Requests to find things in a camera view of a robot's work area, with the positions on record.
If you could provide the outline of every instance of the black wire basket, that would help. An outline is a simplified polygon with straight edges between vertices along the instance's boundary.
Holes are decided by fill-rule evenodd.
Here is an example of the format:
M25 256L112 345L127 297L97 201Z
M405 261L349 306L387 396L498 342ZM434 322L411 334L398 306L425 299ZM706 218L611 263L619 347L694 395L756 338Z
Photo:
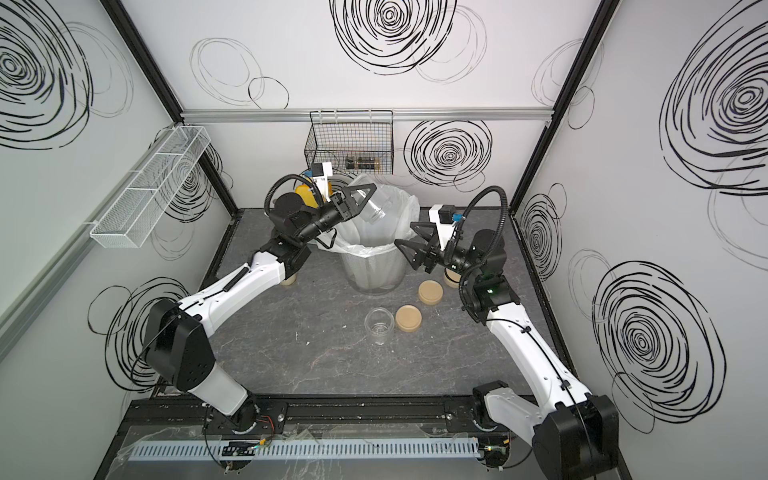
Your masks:
M345 174L392 174L392 111L313 111L306 138L306 166L331 162Z

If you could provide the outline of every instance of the wire basket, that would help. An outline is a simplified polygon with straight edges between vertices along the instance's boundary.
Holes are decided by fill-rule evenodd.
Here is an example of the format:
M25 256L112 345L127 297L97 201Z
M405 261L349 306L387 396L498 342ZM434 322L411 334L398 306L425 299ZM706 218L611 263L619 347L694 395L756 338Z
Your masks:
M306 166L331 162L334 172L392 174L392 111L313 111Z
M204 127L175 127L95 222L91 238L105 248L141 247L208 144Z

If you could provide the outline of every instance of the jar lid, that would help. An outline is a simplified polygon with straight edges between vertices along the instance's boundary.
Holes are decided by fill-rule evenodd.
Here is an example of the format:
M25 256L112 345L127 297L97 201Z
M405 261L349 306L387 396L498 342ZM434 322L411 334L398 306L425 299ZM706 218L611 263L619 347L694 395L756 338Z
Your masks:
M442 286L434 280L426 280L419 285L419 300L425 305L437 305L442 299Z
M403 332L415 332L422 325L422 313L413 305L403 305L395 314L395 323Z

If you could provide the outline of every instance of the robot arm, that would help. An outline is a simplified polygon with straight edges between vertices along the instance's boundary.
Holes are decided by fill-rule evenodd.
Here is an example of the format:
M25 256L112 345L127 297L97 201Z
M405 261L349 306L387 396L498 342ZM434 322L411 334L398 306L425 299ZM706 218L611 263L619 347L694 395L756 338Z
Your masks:
M293 192L269 207L274 191L289 180L309 183L318 207L308 207ZM250 431L259 408L248 391L217 364L208 337L237 310L297 272L310 255L307 244L358 215L374 191L374 184L344 187L325 202L327 194L303 177L287 175L278 180L265 202L265 213L275 227L251 263L177 303L161 300L152 306L144 334L147 364L180 391L196 395L226 415L238 432Z
M490 191L482 191L471 203ZM458 246L465 216L452 205L435 205L428 223L411 228L426 240L395 240L414 270L442 265L461 274L459 296L474 321L493 333L530 385L536 404L496 381L473 389L475 421L483 429L502 424L531 445L547 478L588 478L618 464L618 411L607 396L593 396L563 365L531 322L503 274L501 231L480 230L468 249Z

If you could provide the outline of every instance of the metal frame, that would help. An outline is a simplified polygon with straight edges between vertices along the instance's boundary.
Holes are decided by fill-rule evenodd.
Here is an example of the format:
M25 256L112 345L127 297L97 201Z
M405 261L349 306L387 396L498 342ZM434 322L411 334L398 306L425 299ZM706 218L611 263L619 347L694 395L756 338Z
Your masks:
M154 155L172 133L171 130L162 132L152 148L146 151L131 169L137 170L149 157ZM104 198L89 218L101 218L132 179L133 175L127 172L123 180L112 189L112 192ZM11 352L11 349L21 339L29 326L40 316L70 275L88 255L91 248L95 246L96 243L91 239L91 228L91 222L83 223L29 283L22 294L16 298L14 303L0 315L0 362Z
M160 68L157 66L157 63L155 63L152 54L149 52L149 48L147 48L139 31L136 29L136 25L134 25L128 12L125 10L123 2L121 2L121 0L101 0L101 5L109 14L109 18L111 18L112 23L114 23L115 28L120 33L120 36L128 46L128 49L131 50L131 54L133 54L141 71L147 77L149 84L154 89L155 94L157 94L157 98L160 99L160 102L165 107L170 119L174 122L184 121L182 117L184 109L176 99L173 89L171 89ZM224 184L221 176L211 163L208 153L203 153L198 164L230 216L234 217L237 215L237 204L235 204L235 200L232 198L232 194L227 188L227 185Z
M536 142L536 147L533 150L531 159L528 160L528 165L525 167L520 183L515 190L515 195L512 196L509 210L513 216L517 213L518 208L520 208L520 205L523 203L523 198L525 198L528 188L531 186L531 183L533 183L533 179L536 176L538 168L541 166L541 162L547 155L549 146L554 140L554 136L560 127L560 123L568 112L568 107L571 105L576 90L578 90L581 78L584 77L584 73L587 71L589 63L592 61L592 57L603 39L603 34L608 28L608 24L611 23L614 12L620 3L621 0L602 0L600 2L598 10L592 18L592 23L589 25L587 34L584 36L581 47L576 54L576 59L571 66L571 70L565 78L558 99L554 103L554 113L552 115L551 123L541 132L541 136Z
M533 400L532 396L523 396ZM254 397L280 434L286 426L296 425L322 433L325 425L419 424L441 433L467 433L485 444L501 445L509 432L500 425L493 432L483 432L472 424L474 399L455 396L300 396L261 395ZM94 480L105 480L115 456L132 426L181 427L203 425L208 408L192 395L160 396L131 402L109 445ZM208 435L223 440L254 440L271 429L234 435L223 417L214 412L207 427Z
M285 108L283 110L186 110L181 112L185 121L192 124L216 124L238 122L310 122L310 112L318 108ZM383 114L376 110L392 112L393 121L430 120L530 120L550 121L554 111L549 107L485 107L485 108L370 108L370 109L323 109L337 112L338 121L382 121Z

